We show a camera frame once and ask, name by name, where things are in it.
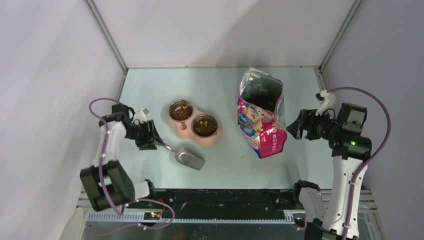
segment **pink food bag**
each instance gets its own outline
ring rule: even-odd
[[[281,153],[287,140],[283,83],[249,68],[238,89],[237,120],[259,158]]]

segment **pink bowl base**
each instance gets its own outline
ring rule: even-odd
[[[193,110],[194,110],[193,115],[184,122],[186,125],[185,129],[182,129],[183,128],[182,122],[174,121],[169,115],[167,116],[168,124],[172,128],[176,129],[176,135],[180,139],[191,139],[196,144],[200,146],[205,146],[205,147],[214,145],[223,134],[223,128],[220,122],[216,120],[218,122],[218,131],[215,133],[215,135],[212,135],[210,137],[198,137],[192,131],[192,122],[197,116],[204,114],[204,112],[199,111],[194,106],[193,106]]]

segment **metal frame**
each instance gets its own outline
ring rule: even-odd
[[[94,0],[84,0],[85,5],[87,6],[88,11],[90,12],[91,16],[93,17],[93,20],[95,21],[96,25],[98,26],[98,29],[100,30],[101,34],[104,37],[104,40],[106,41],[107,45],[109,46],[110,50],[112,51],[113,56],[115,57],[116,61],[118,62],[120,68],[122,69],[124,75],[128,72],[128,66],[125,64],[124,58],[122,57],[117,44],[115,43],[114,39],[112,38],[111,33],[109,32],[108,28],[106,27],[106,23],[103,20],[102,15],[99,12],[99,9],[97,8]]]
[[[113,56],[115,57],[117,63],[119,64],[119,67],[121,68],[123,72],[123,76],[121,79],[121,83],[118,89],[118,93],[116,96],[116,100],[119,100],[122,94],[122,90],[124,88],[125,79],[127,77],[128,73],[128,66],[126,65],[114,39],[112,38],[111,33],[109,32],[106,23],[104,19],[102,18],[102,15],[99,12],[99,9],[97,8],[95,4],[95,0],[84,0],[87,9],[89,10],[91,16],[93,17],[93,20],[95,21],[96,25],[98,26],[101,34],[103,35],[106,44],[109,46]],[[321,64],[319,66],[315,66],[314,72],[315,76],[318,82],[318,86],[320,90],[326,90],[328,89],[326,79],[325,79],[325,69],[333,56],[334,51],[336,50],[337,46],[339,45],[341,39],[345,35],[347,28],[349,27],[350,23],[352,22],[354,16],[356,15],[359,7],[361,6],[363,0],[355,0],[352,4],[352,6],[349,9],[349,12],[347,13],[342,25],[340,26],[340,29],[337,31],[336,36],[334,37],[328,51],[326,52]],[[326,208],[329,205],[330,202],[330,196],[331,196],[331,190],[322,190],[321,191],[321,197],[322,201],[324,202],[324,205]],[[104,210],[102,212],[94,212],[90,201],[88,200],[87,194],[85,193],[85,190],[82,189],[78,203],[77,208],[84,209],[87,214],[86,217],[90,221],[102,221],[102,222],[137,222],[139,221],[140,213],[148,212],[150,210],[148,209],[128,209],[127,214],[137,216],[134,219],[129,219],[126,217],[117,217],[115,214],[113,214],[111,209]],[[276,220],[271,221],[271,223],[279,223],[279,224],[291,224],[292,222],[289,220],[293,220],[293,214],[304,214],[305,210],[303,209],[289,209],[284,210],[284,214],[287,217],[288,220]],[[383,230],[383,226],[380,220],[380,217],[378,215],[377,206],[374,202],[374,198],[371,194],[370,190],[361,190],[360,192],[360,200],[359,200],[359,209],[358,213],[364,217],[365,221],[368,223],[367,229],[370,234],[370,237],[372,240],[379,240],[379,239],[387,239],[385,232]],[[177,222],[182,223],[237,223],[235,221],[225,221],[225,222],[219,222],[217,220],[216,222],[210,222],[210,221],[204,221],[200,219],[177,219]],[[261,223],[263,224],[264,221],[251,221],[250,223]]]
[[[340,43],[340,40],[342,39],[343,35],[345,35],[346,30],[348,29],[349,25],[352,22],[352,19],[354,18],[355,14],[357,13],[359,7],[361,6],[363,0],[355,0],[352,4],[352,6],[349,9],[349,12],[347,13],[343,23],[340,26],[340,29],[338,30],[337,34],[335,35],[334,40],[332,41],[330,48],[328,49],[327,53],[325,54],[324,59],[321,62],[321,65],[319,65],[319,69],[321,71],[325,70],[327,67],[327,64],[329,63],[335,49]]]

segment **purple cable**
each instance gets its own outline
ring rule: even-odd
[[[381,145],[377,148],[377,150],[372,154],[372,156],[365,162],[363,162],[358,168],[357,170],[354,172],[354,175],[352,177],[351,180],[351,185],[349,187],[349,198],[347,200],[347,214],[346,214],[346,222],[344,223],[344,228],[343,228],[343,233],[341,235],[341,239],[342,240],[346,240],[347,236],[348,236],[348,228],[350,226],[351,223],[351,216],[352,216],[352,207],[354,204],[354,192],[355,192],[355,185],[353,185],[354,183],[356,183],[357,178],[359,176],[359,174],[362,172],[362,170],[364,170],[364,168],[366,166],[368,166],[368,164],[370,164],[370,162],[372,160],[374,160],[377,156],[377,154],[379,154],[381,152],[381,150],[384,148],[384,146],[386,145],[388,139],[389,139],[389,135],[390,132],[392,130],[392,121],[390,120],[390,114],[389,111],[387,111],[386,106],[382,103],[382,101],[380,101],[380,99],[378,99],[376,96],[372,95],[371,93],[357,88],[357,87],[351,87],[351,86],[345,86],[345,87],[337,87],[331,90],[328,90],[328,93],[333,93],[333,92],[337,92],[337,91],[341,91],[341,90],[353,90],[353,91],[357,91],[360,93],[363,93],[369,97],[371,97],[372,99],[374,99],[378,105],[380,105],[380,107],[383,109],[383,112],[385,114],[385,118],[387,120],[387,130],[385,132],[385,136],[383,139],[383,142],[381,143]]]
[[[141,224],[141,223],[132,223],[132,224],[127,224],[127,225],[125,225],[125,226],[122,226],[122,227],[120,227],[120,228],[117,228],[117,229],[112,230],[112,231],[107,232],[107,233],[95,233],[95,232],[92,232],[92,231],[90,230],[90,228],[88,228],[88,232],[89,232],[91,235],[96,236],[96,237],[104,237],[104,236],[111,235],[111,234],[114,234],[114,233],[116,233],[116,232],[119,232],[119,231],[121,231],[121,230],[123,230],[123,229],[129,228],[129,227],[136,227],[136,226],[138,226],[138,227],[143,227],[143,228],[146,228],[146,229],[153,229],[153,230],[155,230],[155,229],[163,229],[163,228],[167,227],[168,225],[170,225],[170,224],[174,221],[174,219],[175,219],[175,211],[172,209],[172,207],[171,207],[171,206],[169,206],[169,205],[168,205],[168,204],[166,204],[166,203],[163,203],[163,202],[160,202],[160,201],[156,201],[156,200],[152,200],[152,199],[147,199],[147,198],[139,198],[139,199],[137,199],[137,200],[135,200],[135,201],[133,201],[133,202],[130,202],[130,203],[128,203],[128,204],[132,204],[132,203],[136,203],[136,202],[151,202],[151,203],[155,203],[155,204],[159,204],[159,205],[165,206],[165,207],[167,207],[167,208],[171,211],[171,213],[172,213],[172,218],[171,218],[171,220],[170,220],[169,222],[167,222],[165,225],[157,226],[157,227],[154,227],[154,226],[146,226],[146,225]]]
[[[101,154],[100,154],[100,159],[98,161],[98,175],[100,177],[100,184],[101,184],[101,189],[103,189],[104,192],[104,196],[107,199],[107,202],[109,203],[110,207],[115,211],[115,213],[117,215],[122,215],[124,212],[124,207],[122,207],[122,211],[119,211],[117,206],[114,204],[114,201],[112,201],[111,195],[109,195],[108,189],[106,188],[106,184],[105,184],[105,179],[103,177],[103,154],[105,154],[106,151],[106,145],[108,144],[108,140],[109,140],[109,126],[108,123],[99,115],[95,114],[93,109],[92,109],[92,105],[95,102],[101,101],[101,100],[109,100],[109,101],[113,101],[115,103],[120,103],[119,101],[112,99],[112,98],[108,98],[108,97],[101,97],[101,98],[97,98],[94,99],[93,101],[90,102],[90,104],[88,105],[88,109],[90,110],[90,113],[94,115],[94,117],[100,119],[100,121],[104,124],[104,128],[106,131],[106,134],[104,135],[104,140],[103,140],[103,145],[101,146]]]

